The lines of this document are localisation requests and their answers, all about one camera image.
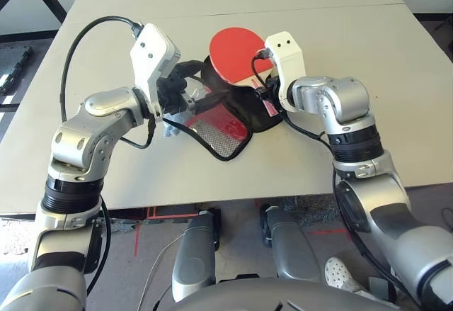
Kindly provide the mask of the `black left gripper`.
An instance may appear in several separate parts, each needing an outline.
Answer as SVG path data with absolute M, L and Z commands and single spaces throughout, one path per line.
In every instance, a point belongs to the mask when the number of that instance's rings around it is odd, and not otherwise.
M 199 100 L 194 100 L 186 92 L 187 77 L 203 73 L 211 68 L 210 61 L 189 60 L 179 62 L 167 77 L 157 80 L 157 93 L 159 104 L 164 113 L 182 113 L 193 110 L 194 115 L 199 115 L 223 103 L 227 91 L 208 93 Z

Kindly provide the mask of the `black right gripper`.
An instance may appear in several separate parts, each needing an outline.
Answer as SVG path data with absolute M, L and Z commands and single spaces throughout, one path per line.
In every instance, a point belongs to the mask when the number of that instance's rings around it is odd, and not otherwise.
M 280 108 L 280 100 L 278 96 L 280 88 L 279 77 L 268 77 L 265 80 L 265 84 L 255 89 L 256 97 L 263 101 L 273 105 L 274 108 Z

